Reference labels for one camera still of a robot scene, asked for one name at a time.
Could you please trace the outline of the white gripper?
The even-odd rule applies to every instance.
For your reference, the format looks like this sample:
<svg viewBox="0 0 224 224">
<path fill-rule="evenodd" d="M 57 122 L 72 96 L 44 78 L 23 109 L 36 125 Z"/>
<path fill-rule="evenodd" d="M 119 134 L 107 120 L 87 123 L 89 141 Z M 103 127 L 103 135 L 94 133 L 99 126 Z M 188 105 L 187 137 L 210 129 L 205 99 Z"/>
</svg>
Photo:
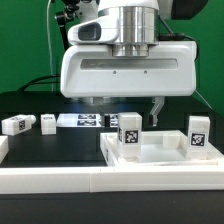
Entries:
<svg viewBox="0 0 224 224">
<path fill-rule="evenodd" d="M 196 43 L 162 41 L 147 57 L 114 57 L 108 45 L 76 45 L 64 54 L 60 91 L 67 98 L 153 97 L 149 123 L 156 127 L 165 98 L 196 89 Z M 103 127 L 117 127 L 117 114 L 103 114 Z"/>
</svg>

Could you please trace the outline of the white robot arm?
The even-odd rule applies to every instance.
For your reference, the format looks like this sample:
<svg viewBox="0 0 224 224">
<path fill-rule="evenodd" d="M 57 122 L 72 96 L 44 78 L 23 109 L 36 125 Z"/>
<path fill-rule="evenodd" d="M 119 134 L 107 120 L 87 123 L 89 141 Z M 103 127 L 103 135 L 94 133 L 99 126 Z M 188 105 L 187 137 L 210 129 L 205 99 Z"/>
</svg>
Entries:
<svg viewBox="0 0 224 224">
<path fill-rule="evenodd" d="M 82 1 L 80 23 L 71 27 L 61 67 L 60 91 L 67 98 L 151 97 L 152 125 L 167 96 L 196 89 L 194 39 L 158 25 L 167 19 L 189 20 L 208 0 Z"/>
</svg>

